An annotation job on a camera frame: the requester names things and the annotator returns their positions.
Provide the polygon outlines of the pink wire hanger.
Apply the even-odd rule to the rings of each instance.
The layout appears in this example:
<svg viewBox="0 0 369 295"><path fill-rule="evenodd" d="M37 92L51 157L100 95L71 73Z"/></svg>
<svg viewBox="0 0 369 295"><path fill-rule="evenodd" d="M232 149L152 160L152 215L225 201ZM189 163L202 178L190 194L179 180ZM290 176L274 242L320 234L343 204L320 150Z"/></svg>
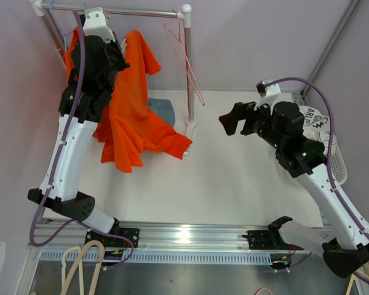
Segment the pink wire hanger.
<svg viewBox="0 0 369 295"><path fill-rule="evenodd" d="M172 47L174 48L176 55L182 64L183 69L186 71L186 76L189 81L188 90L194 90L201 105L205 106L204 97L202 96L201 90L197 83L197 79L194 75L194 71L192 70L189 55L186 53L185 46L183 45L183 42L181 40L181 29L184 28L184 26L181 25L181 12L176 11L176 10L172 10L172 12L176 15L176 18L178 20L178 35L176 36L172 32L172 30L164 23L165 32L167 33L167 36L169 37ZM182 50L183 53L179 53L178 48L174 44L174 41L172 38L174 38L177 41L178 46Z"/></svg>

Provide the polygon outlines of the grey blue t shirt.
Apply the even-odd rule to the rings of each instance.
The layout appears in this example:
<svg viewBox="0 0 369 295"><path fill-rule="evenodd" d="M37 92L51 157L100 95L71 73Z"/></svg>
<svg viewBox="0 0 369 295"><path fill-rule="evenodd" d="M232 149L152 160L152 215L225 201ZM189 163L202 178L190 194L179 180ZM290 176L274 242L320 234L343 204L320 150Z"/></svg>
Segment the grey blue t shirt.
<svg viewBox="0 0 369 295"><path fill-rule="evenodd" d="M171 127L175 125L175 111L170 100L148 98L148 108Z"/></svg>

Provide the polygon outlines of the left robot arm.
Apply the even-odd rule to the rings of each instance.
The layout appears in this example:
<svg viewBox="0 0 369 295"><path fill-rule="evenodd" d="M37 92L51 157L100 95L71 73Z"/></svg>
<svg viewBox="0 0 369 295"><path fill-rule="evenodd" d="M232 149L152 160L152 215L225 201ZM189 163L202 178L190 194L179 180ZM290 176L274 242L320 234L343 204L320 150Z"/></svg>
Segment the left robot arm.
<svg viewBox="0 0 369 295"><path fill-rule="evenodd" d="M28 200L55 213L82 222L97 231L106 246L119 242L116 220L95 205L95 199L78 189L85 152L109 104L118 72L129 64L117 41L98 36L76 41L70 52L73 66L61 95L59 128L54 152L40 186L28 192Z"/></svg>

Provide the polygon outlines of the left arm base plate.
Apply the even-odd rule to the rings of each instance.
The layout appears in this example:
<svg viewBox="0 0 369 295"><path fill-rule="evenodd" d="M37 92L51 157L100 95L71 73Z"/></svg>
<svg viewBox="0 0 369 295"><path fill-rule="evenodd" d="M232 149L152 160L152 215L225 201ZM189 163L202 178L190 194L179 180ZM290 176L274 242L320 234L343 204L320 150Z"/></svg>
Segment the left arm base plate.
<svg viewBox="0 0 369 295"><path fill-rule="evenodd" d="M125 237L132 242L134 248L138 247L140 235L140 230L138 228L120 227L119 232L115 233L114 235ZM87 242L92 240L97 240L101 242L105 248L130 248L130 244L127 240L98 234L93 230L86 233L84 243L86 244Z"/></svg>

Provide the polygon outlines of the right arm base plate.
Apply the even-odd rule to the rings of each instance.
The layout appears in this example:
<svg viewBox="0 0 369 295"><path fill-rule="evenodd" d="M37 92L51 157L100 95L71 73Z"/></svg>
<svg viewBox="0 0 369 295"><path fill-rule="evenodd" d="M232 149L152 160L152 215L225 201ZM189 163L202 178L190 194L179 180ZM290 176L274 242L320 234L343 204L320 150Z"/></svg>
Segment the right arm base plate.
<svg viewBox="0 0 369 295"><path fill-rule="evenodd" d="M246 239L251 250L289 250L277 231L248 230L241 237Z"/></svg>

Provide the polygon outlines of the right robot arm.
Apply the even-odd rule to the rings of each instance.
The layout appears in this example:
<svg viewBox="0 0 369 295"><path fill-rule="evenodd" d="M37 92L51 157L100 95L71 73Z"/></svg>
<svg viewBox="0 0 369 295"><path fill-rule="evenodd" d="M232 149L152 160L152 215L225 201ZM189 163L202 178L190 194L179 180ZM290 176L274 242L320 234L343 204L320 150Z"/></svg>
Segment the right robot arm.
<svg viewBox="0 0 369 295"><path fill-rule="evenodd" d="M256 134L275 149L279 165L296 179L327 217L332 232L327 234L283 216L268 226L268 243L273 248L295 245L323 258L338 277L347 278L369 262L369 226L359 227L336 196L328 178L323 143L303 135L304 115L298 105L279 102L270 107L256 107L254 102L236 103L219 117L227 135L235 134L243 120L241 135Z"/></svg>

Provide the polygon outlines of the green white t shirt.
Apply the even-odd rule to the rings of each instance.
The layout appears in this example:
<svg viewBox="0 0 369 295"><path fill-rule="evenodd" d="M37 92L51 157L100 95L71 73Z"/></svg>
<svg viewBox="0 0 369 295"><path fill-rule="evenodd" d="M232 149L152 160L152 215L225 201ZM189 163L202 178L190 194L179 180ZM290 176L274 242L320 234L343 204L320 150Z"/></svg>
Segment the green white t shirt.
<svg viewBox="0 0 369 295"><path fill-rule="evenodd" d="M330 120L328 116L309 106L300 106L300 112L304 115L303 135L311 140L319 141L324 145L324 155L328 155L330 139Z"/></svg>

